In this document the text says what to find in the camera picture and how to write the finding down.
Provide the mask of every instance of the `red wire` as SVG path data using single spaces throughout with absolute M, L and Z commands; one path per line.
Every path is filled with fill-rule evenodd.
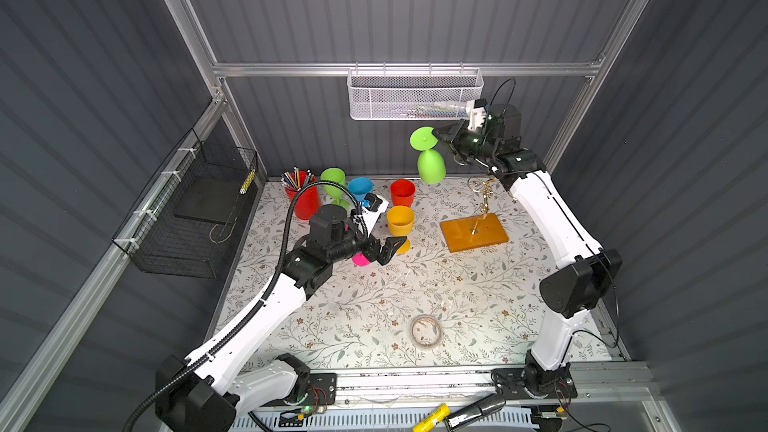
M 320 404 L 320 394 L 317 393 L 317 389 L 312 388 L 312 390 L 315 391 L 315 408 L 312 409 L 312 414 L 310 415 L 313 415 L 315 412 L 317 412 L 317 406 Z
M 558 384 L 562 385 L 566 390 L 568 389 L 568 386 L 563 384 L 562 382 L 558 382 Z M 571 406 L 571 398 L 565 397 L 565 393 L 563 393 L 563 391 L 560 390 L 560 388 L 557 385 L 554 386 L 554 390 L 555 390 L 555 392 L 560 393 L 560 395 L 563 396 L 563 400 L 567 400 L 568 401 L 565 404 L 565 406 L 563 407 L 563 408 L 565 408 L 567 410 Z
M 320 389 L 320 392 L 322 392 L 322 396 L 326 399 L 326 407 L 328 407 L 328 396 L 326 395 L 325 389 Z

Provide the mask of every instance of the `black battery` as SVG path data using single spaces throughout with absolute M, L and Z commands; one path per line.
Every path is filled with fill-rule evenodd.
M 470 425 L 476 420 L 480 420 L 488 415 L 493 414 L 496 410 L 500 410 L 504 407 L 507 401 L 501 394 L 489 395 L 486 398 L 482 398 L 470 404 L 467 407 L 457 410 L 453 414 L 447 416 L 444 419 L 448 432 L 453 432 L 466 425 Z

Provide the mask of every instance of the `black wire basket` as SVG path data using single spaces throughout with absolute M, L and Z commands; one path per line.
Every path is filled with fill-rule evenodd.
M 257 194 L 256 152 L 197 141 L 166 175 L 151 203 L 137 210 L 129 238 L 113 237 L 142 272 L 216 278 L 228 272 Z

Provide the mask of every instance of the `black mount plate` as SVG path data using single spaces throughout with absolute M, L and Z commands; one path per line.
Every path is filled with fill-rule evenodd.
M 491 371 L 491 376 L 494 378 L 500 378 L 496 381 L 496 388 L 500 389 L 502 395 L 507 400 L 530 400 L 530 399 L 574 399 L 578 396 L 576 386 L 574 385 L 571 373 L 565 376 L 563 384 L 559 386 L 562 394 L 556 394 L 554 389 L 552 392 L 543 397 L 532 397 L 525 389 L 523 380 L 523 368 L 499 368 Z
M 303 405 L 333 405 L 336 402 L 336 374 L 310 374 L 310 385 L 306 390 L 304 400 L 298 404 L 286 404 L 283 399 L 272 400 L 262 407 L 284 407 Z

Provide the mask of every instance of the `wires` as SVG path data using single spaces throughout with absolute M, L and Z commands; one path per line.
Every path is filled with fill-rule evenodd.
M 320 405 L 320 394 L 317 393 L 317 389 L 312 388 L 312 390 L 315 391 L 315 408 L 312 409 L 312 412 L 310 413 L 310 415 L 317 412 L 317 406 Z
M 324 389 L 315 389 L 315 388 L 312 388 L 312 389 L 314 389 L 314 390 L 315 390 L 315 395 L 317 395 L 317 391 L 318 391 L 318 390 L 319 390 L 320 392 L 322 392 L 322 396 L 325 398 L 325 401 L 326 401 L 326 407 L 328 407 L 328 395 L 326 394 L 326 392 L 324 391 Z
M 614 282 L 613 276 L 610 274 L 610 271 L 608 270 L 608 267 L 603 264 L 603 261 L 598 259 L 598 262 L 600 262 L 600 265 L 605 269 L 605 274 L 608 276 L 608 279 L 610 280 L 610 285 L 613 287 L 614 290 L 614 302 L 616 302 L 616 341 L 613 342 L 613 344 L 609 344 L 608 342 L 604 341 L 602 338 L 598 337 L 597 335 L 591 333 L 590 331 L 585 331 L 583 329 L 579 329 L 574 332 L 574 335 L 578 334 L 579 332 L 583 332 L 585 334 L 590 334 L 592 337 L 596 338 L 603 344 L 605 344 L 605 347 L 607 348 L 616 348 L 619 346 L 620 341 L 620 335 L 619 335 L 619 297 L 616 295 L 616 283 Z
M 134 426 L 136 425 L 136 421 L 139 420 L 139 417 L 152 405 L 154 402 L 158 399 L 158 397 L 168 394 L 171 390 L 175 389 L 178 385 L 180 385 L 184 380 L 186 380 L 189 376 L 191 376 L 198 368 L 200 368 L 203 364 L 205 364 L 209 359 L 209 357 L 215 356 L 216 352 L 223 349 L 224 346 L 229 343 L 229 341 L 232 340 L 232 338 L 237 335 L 238 332 L 243 330 L 243 328 L 250 322 L 250 320 L 256 315 L 256 312 L 261 310 L 261 308 L 264 306 L 264 303 L 269 298 L 270 295 L 272 295 L 272 291 L 275 289 L 275 286 L 277 286 L 277 281 L 280 278 L 280 274 L 283 271 L 283 264 L 285 262 L 285 256 L 288 249 L 288 238 L 290 236 L 290 223 L 291 219 L 293 218 L 293 211 L 296 208 L 296 204 L 299 201 L 299 198 L 308 190 L 310 190 L 312 187 L 318 187 L 318 186 L 331 186 L 336 187 L 340 189 L 342 192 L 344 192 L 347 197 L 350 199 L 350 204 L 352 204 L 357 211 L 358 216 L 362 216 L 362 204 L 355 199 L 355 196 L 350 192 L 349 189 L 342 186 L 339 183 L 332 182 L 330 180 L 317 180 L 310 184 L 305 184 L 304 187 L 302 187 L 296 195 L 293 197 L 293 200 L 291 200 L 290 205 L 288 206 L 288 215 L 286 216 L 286 222 L 283 229 L 283 242 L 280 245 L 280 254 L 278 255 L 277 259 L 277 266 L 275 266 L 275 273 L 272 275 L 272 279 L 270 280 L 270 283 L 266 286 L 264 289 L 264 293 L 259 298 L 259 301 L 255 303 L 254 307 L 248 311 L 248 313 L 243 317 L 240 322 L 235 325 L 232 330 L 229 331 L 222 339 L 218 342 L 216 342 L 216 345 L 210 348 L 206 355 L 200 357 L 195 362 L 193 362 L 190 365 L 187 365 L 186 368 L 179 371 L 178 374 L 174 376 L 171 380 L 168 381 L 166 385 L 163 387 L 157 389 L 155 392 L 150 394 L 149 397 L 144 399 L 141 404 L 139 404 L 138 407 L 134 409 L 134 411 L 128 416 L 128 419 L 125 421 L 125 425 L 123 426 L 123 432 L 131 432 L 134 429 Z M 368 227 L 366 227 L 366 223 L 363 220 L 360 220 L 360 227 L 362 228 L 362 234 L 363 237 L 368 236 Z
M 566 404 L 563 404 L 563 401 L 560 400 L 560 396 L 563 396 L 563 399 L 565 399 L 565 394 L 563 393 L 562 390 L 560 390 L 560 387 L 558 387 L 559 385 L 562 385 L 563 387 L 565 387 L 565 384 L 563 384 L 562 382 L 555 383 L 555 385 L 554 385 L 554 391 L 555 391 L 555 395 L 554 396 L 555 396 L 555 398 L 558 399 L 558 402 L 560 403 L 560 407 L 562 407 L 563 410 L 565 410 L 565 413 L 568 414 L 568 416 L 571 419 L 573 419 L 573 422 L 575 422 L 576 424 L 579 424 L 579 426 L 581 426 L 581 427 L 576 427 L 575 429 L 570 429 L 567 432 L 576 432 L 577 430 L 590 430 L 590 432 L 610 432 L 610 426 L 608 424 L 603 424 L 602 422 L 595 422 L 595 423 L 589 424 L 589 425 L 584 425 L 581 422 L 579 422 L 571 414 L 571 411 L 568 409 L 569 407 L 571 407 L 571 399 L 569 398 L 568 402 Z M 599 425 L 601 427 L 605 427 L 606 430 L 596 430 L 596 429 L 591 428 L 591 427 L 594 427 L 596 425 Z
M 496 94 L 498 94 L 498 92 L 502 89 L 502 87 L 504 87 L 504 84 L 509 82 L 510 80 L 512 81 L 512 91 L 509 93 L 509 97 L 507 98 L 506 103 L 509 103 L 509 101 L 512 100 L 512 94 L 514 93 L 514 88 L 518 86 L 518 80 L 515 79 L 514 77 L 511 79 L 506 79 L 504 82 L 502 82 L 500 86 L 498 86 L 498 88 L 496 89 L 496 92 L 493 93 L 493 97 L 491 98 L 491 101 L 488 103 L 488 105 L 493 104 L 493 101 L 496 99 Z
M 250 417 L 250 419 L 256 423 L 256 426 L 258 426 L 264 432 L 272 432 L 272 429 L 267 427 L 266 424 L 264 424 L 264 422 L 262 422 L 258 417 L 256 417 L 256 414 L 254 414 L 253 412 L 249 412 L 248 417 Z
M 544 188 L 547 189 L 547 192 L 549 193 L 549 195 L 552 194 L 552 191 L 547 186 L 547 183 L 544 182 L 544 180 L 541 177 L 539 177 L 535 173 L 533 173 L 533 171 L 530 171 L 530 170 L 513 170 L 512 172 L 505 172 L 505 173 L 503 173 L 503 175 L 506 176 L 506 175 L 509 175 L 509 174 L 521 174 L 521 173 L 529 173 L 529 174 L 532 174 L 533 177 L 538 178 L 539 181 L 544 185 Z M 579 231 L 576 229 L 576 226 L 573 225 L 573 223 L 571 222 L 570 218 L 568 218 L 568 223 L 570 223 L 571 227 L 573 227 L 574 230 L 576 231 L 576 233 L 579 234 Z M 598 262 L 600 262 L 600 266 L 603 268 L 603 270 L 605 270 L 605 274 L 608 276 L 608 280 L 610 280 L 610 286 L 614 290 L 614 302 L 616 303 L 616 341 L 613 342 L 612 344 L 609 344 L 608 342 L 606 342 L 602 338 L 598 337 L 597 335 L 593 334 L 592 332 L 585 331 L 583 329 L 579 329 L 577 331 L 574 331 L 574 335 L 578 334 L 579 332 L 582 332 L 584 334 L 589 334 L 592 337 L 594 337 L 597 340 L 599 340 L 600 342 L 602 342 L 603 344 L 605 344 L 605 347 L 607 347 L 607 348 L 616 348 L 616 347 L 619 346 L 619 341 L 620 341 L 620 335 L 619 335 L 619 297 L 618 297 L 618 295 L 616 295 L 616 283 L 614 282 L 614 276 L 610 274 L 610 271 L 608 270 L 608 267 L 606 267 L 605 264 L 603 264 L 603 261 L 601 261 L 600 258 L 598 258 Z
M 232 231 L 235 230 L 235 224 L 237 224 L 237 219 L 235 219 L 235 222 L 232 222 L 232 228 L 230 228 L 229 235 L 227 235 L 226 238 L 224 238 L 222 240 L 214 240 L 214 236 L 213 236 L 214 230 L 216 230 L 216 227 L 221 225 L 221 224 L 214 224 L 214 226 L 211 227 L 210 232 L 208 232 L 208 238 L 214 244 L 221 244 L 222 242 L 228 241 L 230 239 L 230 237 L 232 237 Z

